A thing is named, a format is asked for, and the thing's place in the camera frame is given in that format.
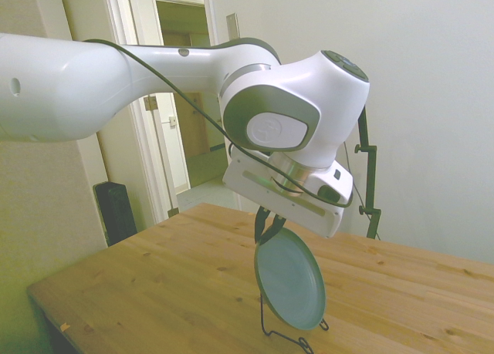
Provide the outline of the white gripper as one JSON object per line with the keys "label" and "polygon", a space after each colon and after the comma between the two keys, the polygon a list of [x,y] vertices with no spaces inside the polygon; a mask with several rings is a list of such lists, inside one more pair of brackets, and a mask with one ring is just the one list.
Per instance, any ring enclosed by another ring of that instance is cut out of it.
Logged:
{"label": "white gripper", "polygon": [[283,152],[267,156],[254,150],[243,153],[236,147],[230,157],[225,185],[260,205],[255,215],[255,243],[262,237],[270,211],[279,216],[264,232],[265,241],[283,229],[286,219],[325,238],[335,234],[344,208],[344,167],[339,163],[313,168]]}

